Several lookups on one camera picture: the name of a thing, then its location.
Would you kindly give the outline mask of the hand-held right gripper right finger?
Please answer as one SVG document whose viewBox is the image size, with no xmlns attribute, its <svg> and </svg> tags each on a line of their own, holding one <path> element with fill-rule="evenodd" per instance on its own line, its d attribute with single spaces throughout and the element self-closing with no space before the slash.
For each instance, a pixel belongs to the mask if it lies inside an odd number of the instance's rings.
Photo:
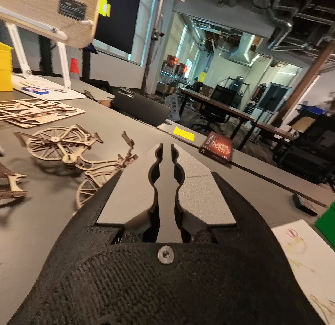
<svg viewBox="0 0 335 325">
<path fill-rule="evenodd" d="M 178 227 L 235 227 L 236 220 L 211 172 L 180 146 L 171 145 L 178 182 L 174 214 Z"/>
</svg>

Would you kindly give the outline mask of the wooden bicycle model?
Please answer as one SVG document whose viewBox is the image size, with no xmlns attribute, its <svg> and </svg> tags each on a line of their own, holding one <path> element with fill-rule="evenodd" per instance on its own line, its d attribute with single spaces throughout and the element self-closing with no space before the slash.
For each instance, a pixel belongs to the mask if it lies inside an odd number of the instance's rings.
<svg viewBox="0 0 335 325">
<path fill-rule="evenodd" d="M 135 143 L 125 131 L 121 137 L 129 147 L 127 153 L 124 156 L 118 155 L 114 160 L 96 161 L 87 160 L 83 154 L 95 143 L 103 144 L 103 140 L 97 132 L 92 134 L 78 124 L 70 127 L 51 127 L 34 134 L 22 132 L 13 132 L 13 134 L 34 158 L 43 161 L 61 161 L 68 169 L 84 172 L 85 179 L 76 192 L 78 209 L 107 181 L 138 159 L 138 156 L 132 153 Z"/>
</svg>

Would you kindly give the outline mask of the wooden cut-out parts sheet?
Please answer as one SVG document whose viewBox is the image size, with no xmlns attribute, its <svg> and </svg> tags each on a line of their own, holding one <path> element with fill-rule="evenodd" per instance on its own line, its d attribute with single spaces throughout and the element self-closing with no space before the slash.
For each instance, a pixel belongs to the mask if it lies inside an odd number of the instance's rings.
<svg viewBox="0 0 335 325">
<path fill-rule="evenodd" d="M 27 98 L 0 102 L 0 121 L 29 129 L 84 114 L 85 111 L 60 101 Z"/>
</svg>

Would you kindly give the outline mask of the yellow sticky note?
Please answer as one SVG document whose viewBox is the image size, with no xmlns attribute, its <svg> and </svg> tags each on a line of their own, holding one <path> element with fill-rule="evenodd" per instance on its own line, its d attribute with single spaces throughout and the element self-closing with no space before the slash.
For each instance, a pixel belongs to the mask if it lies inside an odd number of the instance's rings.
<svg viewBox="0 0 335 325">
<path fill-rule="evenodd" d="M 182 137 L 182 138 L 184 138 L 186 140 L 192 141 L 192 142 L 195 141 L 195 134 L 193 134 L 191 132 L 188 132 L 186 130 L 182 130 L 181 128 L 179 128 L 177 126 L 173 130 L 173 134 L 177 135 L 179 137 Z"/>
</svg>

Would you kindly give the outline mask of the black flat case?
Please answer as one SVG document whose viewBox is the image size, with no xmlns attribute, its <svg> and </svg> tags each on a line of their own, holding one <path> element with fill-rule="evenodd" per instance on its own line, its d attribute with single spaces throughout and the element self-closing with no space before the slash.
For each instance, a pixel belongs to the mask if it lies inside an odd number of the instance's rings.
<svg viewBox="0 0 335 325">
<path fill-rule="evenodd" d="M 115 92 L 112 108 L 152 126 L 165 123 L 171 108 L 124 88 Z"/>
</svg>

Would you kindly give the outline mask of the black office chair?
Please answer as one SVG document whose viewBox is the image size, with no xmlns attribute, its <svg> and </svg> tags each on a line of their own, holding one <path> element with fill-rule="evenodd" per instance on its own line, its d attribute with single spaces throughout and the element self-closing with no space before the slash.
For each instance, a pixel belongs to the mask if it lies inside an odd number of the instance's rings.
<svg viewBox="0 0 335 325">
<path fill-rule="evenodd" d="M 214 126 L 220 126 L 225 124 L 230 119 L 230 115 L 222 109 L 220 106 L 225 105 L 231 107 L 237 92 L 226 87 L 217 85 L 214 89 L 211 99 L 216 101 L 218 105 L 206 104 L 204 107 L 200 108 L 200 119 L 205 120 L 207 123 L 205 125 L 192 124 L 191 129 L 197 127 L 198 130 L 205 130 L 210 133 L 214 130 Z"/>
</svg>

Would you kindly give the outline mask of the small black flat object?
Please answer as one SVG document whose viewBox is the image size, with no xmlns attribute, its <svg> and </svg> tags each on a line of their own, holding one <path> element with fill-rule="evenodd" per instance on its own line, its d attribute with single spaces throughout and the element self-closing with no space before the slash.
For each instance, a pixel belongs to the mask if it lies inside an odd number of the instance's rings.
<svg viewBox="0 0 335 325">
<path fill-rule="evenodd" d="M 293 193 L 292 200 L 297 209 L 300 211 L 310 215 L 310 216 L 317 216 L 317 212 L 315 211 L 314 207 L 307 203 L 303 197 L 301 197 L 297 193 Z"/>
</svg>

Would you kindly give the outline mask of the black framed cart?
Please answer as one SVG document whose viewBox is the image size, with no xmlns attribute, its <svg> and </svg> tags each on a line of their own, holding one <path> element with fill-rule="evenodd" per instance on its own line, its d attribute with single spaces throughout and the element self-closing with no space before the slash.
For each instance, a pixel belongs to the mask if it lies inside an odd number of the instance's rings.
<svg viewBox="0 0 335 325">
<path fill-rule="evenodd" d="M 335 120 L 320 115 L 295 140 L 281 140 L 272 160 L 278 168 L 313 184 L 329 184 L 334 191 Z"/>
</svg>

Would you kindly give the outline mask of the green box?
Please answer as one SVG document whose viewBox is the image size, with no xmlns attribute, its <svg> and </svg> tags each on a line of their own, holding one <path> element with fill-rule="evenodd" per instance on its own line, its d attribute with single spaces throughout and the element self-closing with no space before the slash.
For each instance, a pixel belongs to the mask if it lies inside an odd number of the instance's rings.
<svg viewBox="0 0 335 325">
<path fill-rule="evenodd" d="M 315 226 L 332 245 L 335 244 L 335 202 L 316 220 Z"/>
</svg>

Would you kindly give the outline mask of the orange cone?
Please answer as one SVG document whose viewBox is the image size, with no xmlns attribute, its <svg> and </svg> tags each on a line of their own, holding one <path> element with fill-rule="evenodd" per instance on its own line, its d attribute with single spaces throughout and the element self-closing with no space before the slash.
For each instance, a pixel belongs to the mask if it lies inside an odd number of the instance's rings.
<svg viewBox="0 0 335 325">
<path fill-rule="evenodd" d="M 78 60 L 75 58 L 71 58 L 69 75 L 71 80 L 80 80 L 80 72 L 78 67 Z"/>
</svg>

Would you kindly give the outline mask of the blue bin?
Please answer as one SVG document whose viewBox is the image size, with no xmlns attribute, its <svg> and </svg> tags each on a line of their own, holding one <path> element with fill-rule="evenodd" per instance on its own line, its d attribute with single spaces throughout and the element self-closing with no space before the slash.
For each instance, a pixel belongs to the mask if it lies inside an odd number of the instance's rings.
<svg viewBox="0 0 335 325">
<path fill-rule="evenodd" d="M 319 108 L 314 105 L 301 105 L 298 109 L 299 112 L 309 112 L 317 115 L 323 114 L 325 111 L 322 108 Z"/>
</svg>

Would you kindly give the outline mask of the metal exhaust hood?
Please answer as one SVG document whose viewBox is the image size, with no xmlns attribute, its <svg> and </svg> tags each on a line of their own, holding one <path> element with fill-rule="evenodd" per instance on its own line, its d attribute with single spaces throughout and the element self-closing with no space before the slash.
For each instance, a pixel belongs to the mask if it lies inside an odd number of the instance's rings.
<svg viewBox="0 0 335 325">
<path fill-rule="evenodd" d="M 256 48 L 262 41 L 263 37 L 260 35 L 243 32 L 238 45 L 230 52 L 228 61 L 251 67 L 259 57 Z"/>
</svg>

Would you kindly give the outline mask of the brown wooden column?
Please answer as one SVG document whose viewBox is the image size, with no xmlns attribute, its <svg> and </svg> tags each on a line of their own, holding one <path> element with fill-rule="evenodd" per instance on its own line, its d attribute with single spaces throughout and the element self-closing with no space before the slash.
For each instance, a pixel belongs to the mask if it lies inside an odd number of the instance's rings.
<svg viewBox="0 0 335 325">
<path fill-rule="evenodd" d="M 332 40 L 331 42 L 328 42 L 328 44 L 324 46 L 323 49 L 319 52 L 318 56 L 308 68 L 303 78 L 299 81 L 294 91 L 290 94 L 290 97 L 288 98 L 283 109 L 278 113 L 278 115 L 272 122 L 273 125 L 282 125 L 283 120 L 287 117 L 287 115 L 294 108 L 294 106 L 300 101 L 308 88 L 312 85 L 317 75 L 319 74 L 322 66 L 327 62 L 327 60 L 330 58 L 330 55 L 333 53 L 334 48 L 335 41 Z"/>
</svg>

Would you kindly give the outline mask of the large dark screen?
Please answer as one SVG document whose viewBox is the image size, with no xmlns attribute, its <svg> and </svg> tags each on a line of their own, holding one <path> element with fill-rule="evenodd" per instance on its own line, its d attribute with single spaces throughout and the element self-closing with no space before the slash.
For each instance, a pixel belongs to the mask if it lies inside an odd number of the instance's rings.
<svg viewBox="0 0 335 325">
<path fill-rule="evenodd" d="M 110 17 L 99 14 L 92 42 L 97 51 L 130 60 L 140 0 L 108 0 Z"/>
</svg>

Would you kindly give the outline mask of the yellow plastic bin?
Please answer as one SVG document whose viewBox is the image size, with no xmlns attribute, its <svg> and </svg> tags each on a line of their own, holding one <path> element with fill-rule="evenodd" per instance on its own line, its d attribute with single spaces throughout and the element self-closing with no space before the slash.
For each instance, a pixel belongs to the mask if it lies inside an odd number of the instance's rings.
<svg viewBox="0 0 335 325">
<path fill-rule="evenodd" d="M 12 85 L 12 47 L 0 43 L 0 91 L 13 91 Z"/>
</svg>

